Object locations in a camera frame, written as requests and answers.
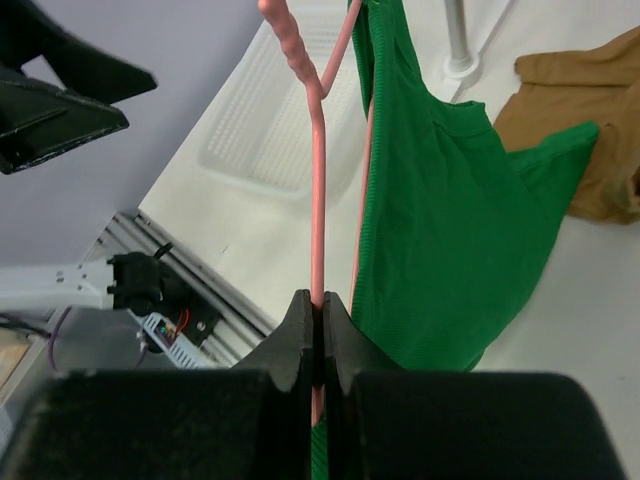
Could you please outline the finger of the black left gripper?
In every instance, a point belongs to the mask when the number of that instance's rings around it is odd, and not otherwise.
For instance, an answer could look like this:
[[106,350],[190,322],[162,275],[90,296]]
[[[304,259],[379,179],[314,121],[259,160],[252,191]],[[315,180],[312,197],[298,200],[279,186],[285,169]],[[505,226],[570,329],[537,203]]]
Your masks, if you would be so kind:
[[1,3],[1,66],[42,57],[67,89],[114,104],[157,88],[153,75],[68,32],[32,1]]
[[129,127],[118,109],[20,74],[1,76],[1,173],[33,168]]

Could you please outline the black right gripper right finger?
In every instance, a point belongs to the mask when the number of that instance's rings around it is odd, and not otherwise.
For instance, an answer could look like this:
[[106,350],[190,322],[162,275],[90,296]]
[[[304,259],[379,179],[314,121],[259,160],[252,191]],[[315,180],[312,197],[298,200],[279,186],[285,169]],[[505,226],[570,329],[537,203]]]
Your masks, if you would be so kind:
[[591,397],[553,373],[399,367],[323,306],[331,479],[622,479]]

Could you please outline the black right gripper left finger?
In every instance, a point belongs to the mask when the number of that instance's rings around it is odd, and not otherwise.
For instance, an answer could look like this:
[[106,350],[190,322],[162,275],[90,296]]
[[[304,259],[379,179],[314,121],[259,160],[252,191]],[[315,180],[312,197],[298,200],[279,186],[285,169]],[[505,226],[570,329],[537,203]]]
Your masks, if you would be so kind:
[[5,479],[307,479],[310,295],[224,369],[70,372],[28,402]]

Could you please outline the green tank top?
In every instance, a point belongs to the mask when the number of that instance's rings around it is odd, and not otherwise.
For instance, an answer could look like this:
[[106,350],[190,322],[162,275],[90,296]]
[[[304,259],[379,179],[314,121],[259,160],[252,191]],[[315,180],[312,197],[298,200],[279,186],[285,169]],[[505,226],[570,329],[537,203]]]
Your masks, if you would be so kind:
[[363,2],[352,39],[372,123],[353,322],[403,369],[475,373],[534,292],[598,128],[507,151],[481,103],[428,91],[401,2]]

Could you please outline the pink wire hanger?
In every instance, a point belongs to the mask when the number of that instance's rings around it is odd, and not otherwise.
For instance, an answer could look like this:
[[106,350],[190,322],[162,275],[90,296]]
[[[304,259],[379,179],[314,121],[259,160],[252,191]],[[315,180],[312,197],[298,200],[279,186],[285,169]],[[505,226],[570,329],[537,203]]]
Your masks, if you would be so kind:
[[290,69],[306,90],[312,128],[311,304],[314,334],[322,337],[325,294],[326,126],[322,102],[330,93],[344,58],[361,3],[349,4],[323,74],[311,61],[298,24],[285,0],[260,1],[258,8],[279,40]]

